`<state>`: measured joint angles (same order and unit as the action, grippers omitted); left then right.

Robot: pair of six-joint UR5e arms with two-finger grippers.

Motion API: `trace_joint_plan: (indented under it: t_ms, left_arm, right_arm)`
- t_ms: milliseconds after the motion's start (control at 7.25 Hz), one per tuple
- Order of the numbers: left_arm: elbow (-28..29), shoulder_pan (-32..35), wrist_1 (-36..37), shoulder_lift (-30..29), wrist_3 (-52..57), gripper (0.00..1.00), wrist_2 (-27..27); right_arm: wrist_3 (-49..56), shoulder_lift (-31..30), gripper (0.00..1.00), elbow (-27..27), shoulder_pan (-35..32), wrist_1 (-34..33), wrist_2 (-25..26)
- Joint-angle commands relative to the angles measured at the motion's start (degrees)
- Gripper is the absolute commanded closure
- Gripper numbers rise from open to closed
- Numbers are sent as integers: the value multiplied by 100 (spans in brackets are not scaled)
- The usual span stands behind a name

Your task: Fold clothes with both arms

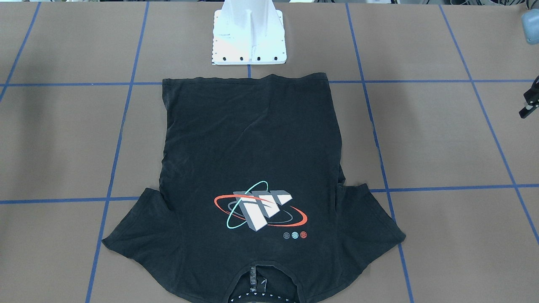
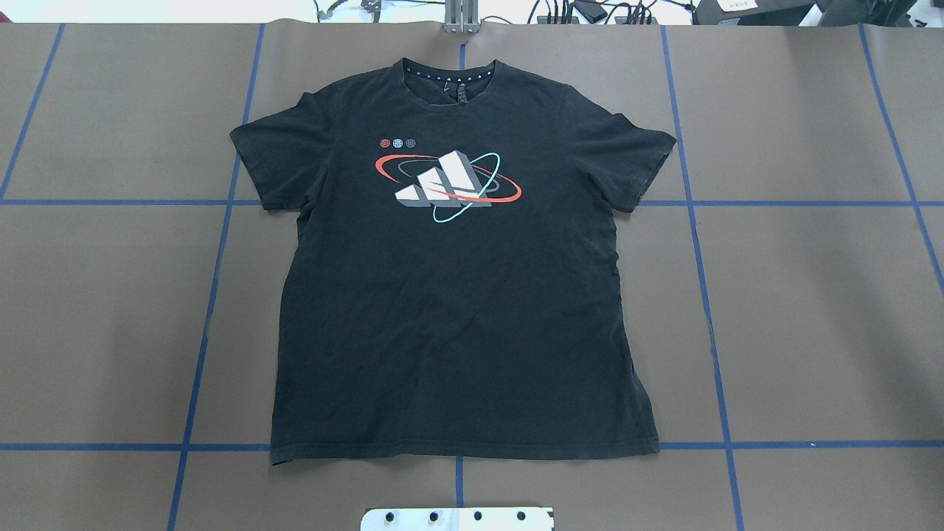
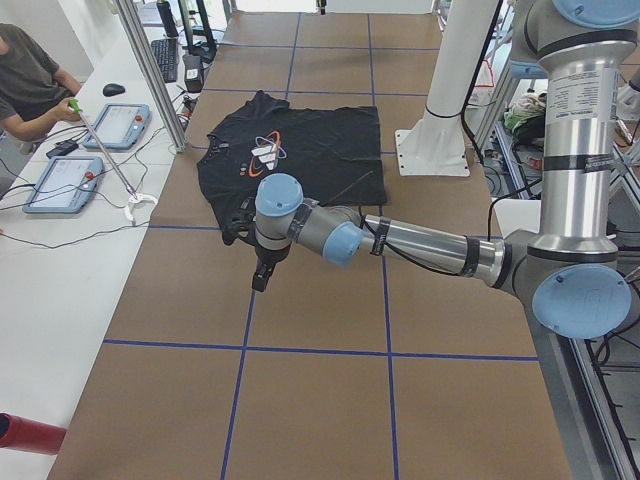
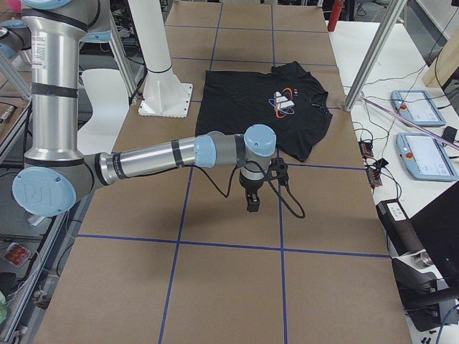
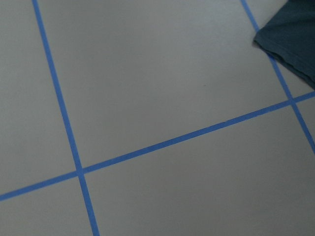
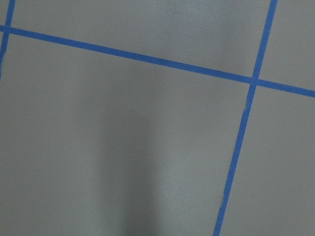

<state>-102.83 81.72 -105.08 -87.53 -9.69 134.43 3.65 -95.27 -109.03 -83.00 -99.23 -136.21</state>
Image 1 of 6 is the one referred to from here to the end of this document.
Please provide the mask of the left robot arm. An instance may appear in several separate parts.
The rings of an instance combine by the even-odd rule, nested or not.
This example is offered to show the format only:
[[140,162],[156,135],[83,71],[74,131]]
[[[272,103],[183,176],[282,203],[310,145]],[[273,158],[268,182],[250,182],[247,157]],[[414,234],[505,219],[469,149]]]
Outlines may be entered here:
[[[537,45],[539,43],[539,10],[537,8],[532,8],[529,12],[526,12],[521,17],[524,37],[528,44]],[[524,94],[524,100],[527,105],[521,109],[518,114],[520,118],[525,119],[533,111],[539,107],[539,77],[537,76],[531,88],[529,88]]]

